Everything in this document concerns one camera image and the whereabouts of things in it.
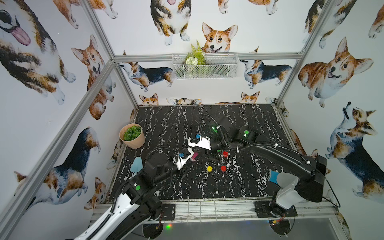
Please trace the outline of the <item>magenta paint jar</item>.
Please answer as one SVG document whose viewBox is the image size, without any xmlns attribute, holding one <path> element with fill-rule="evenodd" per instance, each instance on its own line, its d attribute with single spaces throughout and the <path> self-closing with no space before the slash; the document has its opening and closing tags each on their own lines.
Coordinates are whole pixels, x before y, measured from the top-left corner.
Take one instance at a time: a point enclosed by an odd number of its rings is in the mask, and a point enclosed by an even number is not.
<svg viewBox="0 0 384 240">
<path fill-rule="evenodd" d="M 197 161 L 199 157 L 199 153 L 194 153 L 193 156 L 191 157 L 192 161 Z"/>
</svg>

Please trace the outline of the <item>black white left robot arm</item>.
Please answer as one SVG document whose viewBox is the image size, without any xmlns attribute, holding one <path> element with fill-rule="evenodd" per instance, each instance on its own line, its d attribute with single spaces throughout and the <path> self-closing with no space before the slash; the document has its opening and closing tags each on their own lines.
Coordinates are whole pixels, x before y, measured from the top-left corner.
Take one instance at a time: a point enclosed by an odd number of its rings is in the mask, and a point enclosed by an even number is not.
<svg viewBox="0 0 384 240">
<path fill-rule="evenodd" d="M 192 148 L 179 153 L 160 147 L 145 157 L 143 168 L 120 186 L 112 206 L 86 231 L 79 240 L 121 240 L 139 225 L 162 215 L 163 204 L 156 197 L 157 186 L 186 174 L 198 156 Z"/>
</svg>

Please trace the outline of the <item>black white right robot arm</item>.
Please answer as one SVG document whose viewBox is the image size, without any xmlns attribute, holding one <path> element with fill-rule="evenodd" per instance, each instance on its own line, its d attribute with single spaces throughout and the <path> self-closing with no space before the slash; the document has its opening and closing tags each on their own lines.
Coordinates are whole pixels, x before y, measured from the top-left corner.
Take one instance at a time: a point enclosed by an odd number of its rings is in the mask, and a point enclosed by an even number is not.
<svg viewBox="0 0 384 240">
<path fill-rule="evenodd" d="M 284 173 L 269 173 L 279 190 L 262 210 L 278 215 L 295 204 L 323 200 L 327 160 L 322 156 L 306 156 L 291 148 L 270 140 L 250 126 L 237 128 L 223 125 L 209 114 L 199 117 L 199 128 L 203 137 L 210 139 L 210 154 L 218 150 L 237 153 L 250 152 L 277 163 L 286 169 Z"/>
</svg>

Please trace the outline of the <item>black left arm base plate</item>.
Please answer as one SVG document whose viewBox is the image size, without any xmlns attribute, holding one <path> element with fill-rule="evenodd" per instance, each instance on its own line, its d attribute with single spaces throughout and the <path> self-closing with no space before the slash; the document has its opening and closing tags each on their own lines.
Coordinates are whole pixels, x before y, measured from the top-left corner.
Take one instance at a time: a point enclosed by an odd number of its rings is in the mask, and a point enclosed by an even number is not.
<svg viewBox="0 0 384 240">
<path fill-rule="evenodd" d="M 176 214 L 176 204 L 163 204 L 160 210 L 160 215 L 156 221 L 173 221 Z"/>
</svg>

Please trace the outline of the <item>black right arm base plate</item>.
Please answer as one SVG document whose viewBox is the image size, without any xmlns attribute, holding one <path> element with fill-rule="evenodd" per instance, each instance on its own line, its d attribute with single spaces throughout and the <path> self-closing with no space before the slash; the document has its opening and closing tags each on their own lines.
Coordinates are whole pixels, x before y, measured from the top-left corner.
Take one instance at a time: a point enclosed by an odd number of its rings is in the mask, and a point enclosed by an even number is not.
<svg viewBox="0 0 384 240">
<path fill-rule="evenodd" d="M 286 210 L 272 201 L 256 201 L 254 205 L 259 218 L 296 217 L 298 215 L 294 206 Z"/>
</svg>

